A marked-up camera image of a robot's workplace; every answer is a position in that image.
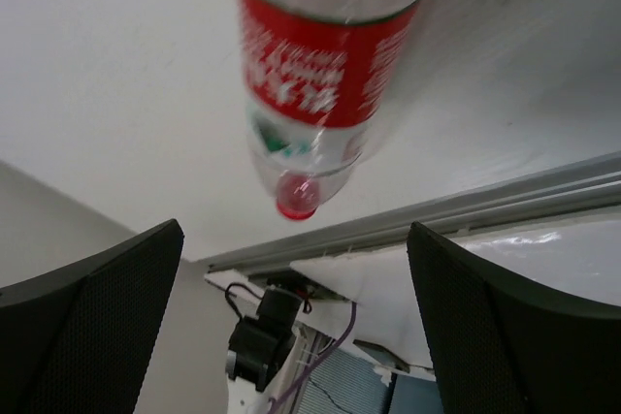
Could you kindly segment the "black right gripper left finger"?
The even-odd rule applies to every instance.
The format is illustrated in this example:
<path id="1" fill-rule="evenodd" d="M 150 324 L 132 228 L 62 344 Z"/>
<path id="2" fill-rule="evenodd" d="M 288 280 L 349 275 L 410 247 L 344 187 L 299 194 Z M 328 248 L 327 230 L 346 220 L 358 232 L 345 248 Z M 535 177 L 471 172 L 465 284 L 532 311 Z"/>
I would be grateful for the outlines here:
<path id="1" fill-rule="evenodd" d="M 171 219 L 2 288 L 2 412 L 133 412 L 183 239 Z"/>

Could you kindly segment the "red label plastic bottle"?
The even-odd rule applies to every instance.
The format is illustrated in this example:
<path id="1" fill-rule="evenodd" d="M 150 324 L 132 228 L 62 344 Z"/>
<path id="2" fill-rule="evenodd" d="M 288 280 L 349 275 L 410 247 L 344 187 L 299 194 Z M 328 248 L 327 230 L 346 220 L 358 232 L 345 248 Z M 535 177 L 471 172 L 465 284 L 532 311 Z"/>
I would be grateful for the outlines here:
<path id="1" fill-rule="evenodd" d="M 347 183 L 419 1 L 238 0 L 248 140 L 284 217 Z"/>

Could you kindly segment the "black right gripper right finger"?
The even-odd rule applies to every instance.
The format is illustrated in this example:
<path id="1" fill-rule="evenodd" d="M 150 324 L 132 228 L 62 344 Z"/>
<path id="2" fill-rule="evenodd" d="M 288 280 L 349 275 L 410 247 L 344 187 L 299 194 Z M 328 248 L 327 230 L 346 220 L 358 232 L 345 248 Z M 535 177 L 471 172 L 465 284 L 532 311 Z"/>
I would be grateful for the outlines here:
<path id="1" fill-rule="evenodd" d="M 537 283 L 418 222 L 407 252 L 444 412 L 619 412 L 618 306 Z"/>

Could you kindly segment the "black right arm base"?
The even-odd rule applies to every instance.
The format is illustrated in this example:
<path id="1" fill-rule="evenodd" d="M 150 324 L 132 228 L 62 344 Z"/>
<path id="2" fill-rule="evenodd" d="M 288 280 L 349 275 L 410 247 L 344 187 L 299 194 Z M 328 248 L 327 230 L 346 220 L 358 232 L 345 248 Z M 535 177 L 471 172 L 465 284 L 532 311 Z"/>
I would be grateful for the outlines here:
<path id="1" fill-rule="evenodd" d="M 259 300 L 256 315 L 248 317 L 241 313 L 233 300 L 232 290 L 241 288 Z M 224 298 L 238 317 L 239 322 L 247 321 L 268 331 L 289 331 L 293 328 L 299 311 L 312 313 L 312 305 L 305 292 L 291 291 L 287 288 L 270 285 L 259 296 L 242 282 L 231 282 L 224 290 Z"/>

